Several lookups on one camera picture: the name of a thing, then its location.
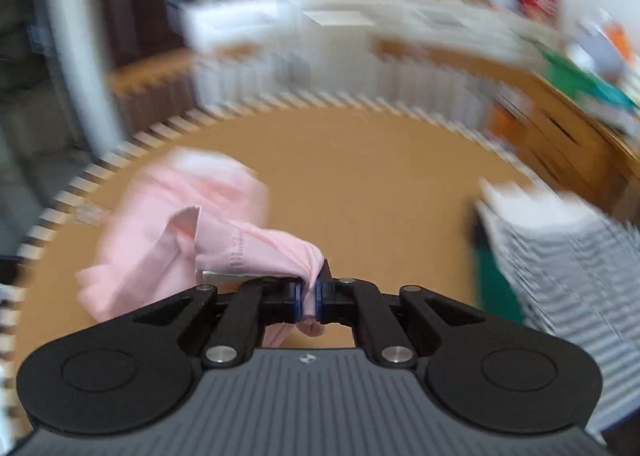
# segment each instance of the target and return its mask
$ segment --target pink fabric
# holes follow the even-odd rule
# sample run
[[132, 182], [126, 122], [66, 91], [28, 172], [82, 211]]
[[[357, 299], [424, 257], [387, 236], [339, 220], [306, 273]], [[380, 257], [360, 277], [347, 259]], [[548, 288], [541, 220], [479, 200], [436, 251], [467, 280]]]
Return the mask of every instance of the pink fabric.
[[[77, 274], [80, 302], [106, 321], [192, 287], [196, 271], [297, 276], [305, 281], [298, 328], [321, 335], [313, 290], [324, 257], [311, 243], [261, 229], [265, 186], [242, 164], [220, 158], [206, 175], [202, 165], [194, 174], [169, 163], [138, 175], [98, 245], [98, 263]], [[278, 346], [291, 327], [271, 325], [263, 345]]]

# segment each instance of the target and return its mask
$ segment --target wooden desk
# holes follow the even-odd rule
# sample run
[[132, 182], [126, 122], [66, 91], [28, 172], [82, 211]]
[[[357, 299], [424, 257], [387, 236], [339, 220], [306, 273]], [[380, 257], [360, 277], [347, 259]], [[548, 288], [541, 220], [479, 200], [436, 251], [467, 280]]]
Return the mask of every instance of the wooden desk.
[[[478, 180], [530, 182], [462, 133], [399, 112], [316, 107], [220, 120], [193, 115], [177, 125], [174, 139], [155, 133], [156, 149], [130, 148], [125, 167], [114, 157], [101, 166], [106, 171], [86, 175], [95, 190], [71, 191], [112, 210], [131, 178], [172, 147], [222, 151], [269, 187], [269, 227], [313, 242], [335, 276], [368, 279], [389, 293], [417, 284], [475, 304], [469, 218]], [[75, 273], [94, 263], [104, 225], [79, 222], [74, 205], [60, 205], [64, 224], [46, 223], [55, 234], [38, 244], [40, 259], [19, 282], [27, 291], [15, 327], [15, 368], [41, 344], [94, 324], [76, 299]], [[296, 332], [286, 346], [352, 342], [350, 330], [330, 325], [320, 338]]]

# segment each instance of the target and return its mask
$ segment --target drawer handle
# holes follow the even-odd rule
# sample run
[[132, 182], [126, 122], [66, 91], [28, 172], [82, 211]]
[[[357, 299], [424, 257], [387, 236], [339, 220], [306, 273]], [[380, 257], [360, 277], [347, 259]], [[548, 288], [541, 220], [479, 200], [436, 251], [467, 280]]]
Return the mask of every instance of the drawer handle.
[[542, 165], [542, 167], [544, 167], [546, 169], [546, 172], [551, 176], [551, 178], [553, 178], [556, 182], [558, 182], [559, 184], [562, 185], [562, 182], [558, 178], [558, 175], [556, 175], [556, 173], [553, 172], [551, 167], [549, 167], [548, 163], [546, 163], [544, 160], [542, 160], [533, 151], [531, 153], [533, 154], [534, 157], [536, 157], [538, 159], [538, 162], [540, 162], [540, 165]]
[[562, 131], [562, 133], [564, 133], [569, 138], [569, 140], [571, 140], [574, 144], [578, 144], [578, 142], [569, 134], [569, 132], [566, 129], [562, 128], [562, 126], [558, 124], [558, 121], [556, 121], [551, 115], [546, 114], [546, 117], [554, 124], [554, 126], [556, 126], [556, 128], [560, 129], [560, 131]]

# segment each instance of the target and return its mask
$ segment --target red box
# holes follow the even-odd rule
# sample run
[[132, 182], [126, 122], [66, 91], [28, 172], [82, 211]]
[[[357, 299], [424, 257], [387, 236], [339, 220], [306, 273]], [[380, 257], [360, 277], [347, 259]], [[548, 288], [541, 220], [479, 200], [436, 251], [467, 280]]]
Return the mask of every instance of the red box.
[[522, 13], [529, 19], [555, 26], [558, 0], [522, 0]]

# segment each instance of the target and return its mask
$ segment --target black circular joint cover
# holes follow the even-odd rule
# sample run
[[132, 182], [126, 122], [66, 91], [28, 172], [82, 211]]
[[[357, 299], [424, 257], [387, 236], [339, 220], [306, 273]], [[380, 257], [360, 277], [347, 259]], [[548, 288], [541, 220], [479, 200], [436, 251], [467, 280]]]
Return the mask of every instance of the black circular joint cover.
[[542, 434], [586, 422], [600, 383], [587, 354], [551, 337], [526, 347], [498, 336], [446, 338], [426, 372], [426, 384], [447, 409], [508, 434]]
[[186, 396], [191, 363], [175, 343], [148, 325], [127, 335], [102, 335], [102, 326], [46, 344], [22, 364], [18, 395], [34, 423], [80, 435], [126, 432]]

